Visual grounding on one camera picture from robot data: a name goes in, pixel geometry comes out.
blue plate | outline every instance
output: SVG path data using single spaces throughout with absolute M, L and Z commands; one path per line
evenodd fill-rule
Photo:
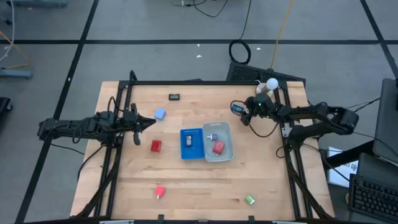
M 192 136 L 192 145 L 186 146 L 186 136 Z M 205 157 L 205 144 L 203 142 L 202 128 L 182 129 L 180 131 L 181 159 L 203 159 Z

floor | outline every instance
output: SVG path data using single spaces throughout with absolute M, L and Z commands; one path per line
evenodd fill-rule
M 289 2 L 252 0 L 243 37 L 254 40 L 250 44 L 249 65 L 269 67 L 274 44 L 261 44 L 261 40 L 277 37 Z M 364 1 L 302 0 L 293 5 L 282 36 L 291 42 L 279 45 L 274 70 L 306 78 L 312 103 L 351 106 L 370 101 L 380 95 L 383 78 L 394 78 L 382 45 L 387 44 L 391 55 L 398 58 L 398 45 L 388 45 L 398 41 L 385 42 L 375 34 L 361 2 Z M 79 54 L 76 50 L 84 42 L 82 34 L 93 3 L 97 0 L 69 0 L 68 6 L 60 9 L 16 8 L 16 43 L 30 56 L 34 77 L 0 79 L 0 96 L 14 102 L 14 110 L 0 133 L 3 223 L 16 220 L 43 145 L 36 136 L 38 123 L 54 115 L 65 79 L 71 78 L 71 84 L 61 119 L 92 115 L 101 82 L 126 80 L 130 69 L 139 80 L 225 80 L 230 63 L 228 44 L 241 35 L 249 2 L 229 0 L 220 16 L 209 18 L 193 7 L 171 6 L 170 1 L 99 0 L 86 36 L 90 41 L 80 45 L 83 49 Z M 216 14 L 223 3 L 208 1 L 200 8 Z M 398 2 L 366 3 L 382 38 L 397 40 Z M 10 26 L 0 23 L 0 30 L 11 36 Z M 131 41 L 112 44 L 104 40 Z M 294 40 L 329 41 L 294 44 Z M 0 42 L 0 54 L 5 46 L 5 42 Z M 239 46 L 233 52 L 237 60 L 246 57 Z M 74 59 L 79 59 L 76 68 L 71 67 Z M 24 58 L 12 49 L 0 66 L 20 63 L 24 63 Z M 358 132 L 374 134 L 377 108 L 375 103 L 359 112 Z M 349 149 L 368 140 L 358 135 L 330 134 L 320 140 L 320 145 Z M 69 139 L 54 143 L 82 152 L 86 146 L 84 141 L 72 145 Z M 50 148 L 26 222 L 69 216 L 82 160 L 83 156 L 77 153 Z

yellow cable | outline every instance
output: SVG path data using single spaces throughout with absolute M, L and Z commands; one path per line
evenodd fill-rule
M 285 28 L 286 19 L 287 19 L 287 16 L 289 16 L 289 13 L 290 13 L 290 10 L 292 9 L 292 6 L 293 6 L 293 0 L 290 0 L 289 9 L 286 12 L 285 19 L 284 19 L 284 21 L 282 23 L 282 26 L 280 27 L 280 31 L 279 31 L 278 37 L 276 38 L 274 55 L 272 56 L 272 62 L 271 62 L 271 66 L 269 68 L 272 68 L 272 66 L 274 65 L 274 60 L 275 60 L 275 57 L 276 57 L 276 53 L 278 52 L 278 42 L 279 42 L 279 39 L 280 39 L 280 37 L 282 35 L 282 31 Z
M 3 32 L 0 31 L 0 35 L 2 35 L 10 44 L 12 43 L 11 40 Z M 10 47 L 15 47 L 24 56 L 24 58 L 28 61 L 28 63 L 27 64 L 21 64 L 21 65 L 12 65 L 10 67 L 7 67 L 7 69 L 27 67 L 27 66 L 29 66 L 31 64 L 30 58 L 17 45 L 12 44 Z

wooden table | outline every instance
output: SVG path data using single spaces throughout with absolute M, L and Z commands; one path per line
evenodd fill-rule
M 118 82 L 103 82 L 96 111 L 106 110 L 117 86 Z M 292 106 L 308 105 L 302 82 L 288 82 L 288 87 Z M 134 145 L 132 133 L 126 133 L 112 218 L 157 219 L 158 214 L 164 214 L 167 220 L 247 220 L 249 215 L 256 220 L 294 220 L 285 160 L 275 155 L 282 145 L 279 129 L 268 138 L 259 138 L 229 110 L 232 100 L 244 101 L 254 90 L 255 86 L 236 85 L 133 86 L 131 102 L 137 104 L 141 115 L 153 118 L 156 108 L 165 108 L 167 114 L 140 134 L 140 146 Z M 169 93 L 179 93 L 180 101 L 169 101 Z M 215 121 L 229 123 L 235 158 L 220 163 L 182 160 L 180 130 Z M 253 118 L 251 124 L 259 134 L 267 134 L 274 127 L 270 119 Z M 150 151 L 153 139 L 162 141 L 160 153 Z M 318 147 L 313 139 L 305 143 Z M 90 140 L 85 159 L 98 147 L 98 141 Z M 319 152 L 303 146 L 301 153 L 309 191 L 333 216 Z M 96 192 L 104 155 L 102 150 L 83 168 L 71 215 L 80 212 Z M 166 188 L 158 200 L 154 193 L 157 185 Z M 297 189 L 304 217 L 302 195 Z M 245 202 L 246 195 L 256 199 L 254 205 Z M 106 192 L 101 214 L 107 201 Z

green cylinder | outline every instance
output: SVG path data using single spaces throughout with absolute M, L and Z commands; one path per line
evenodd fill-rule
M 244 199 L 249 205 L 252 205 L 256 201 L 251 195 L 246 196 Z

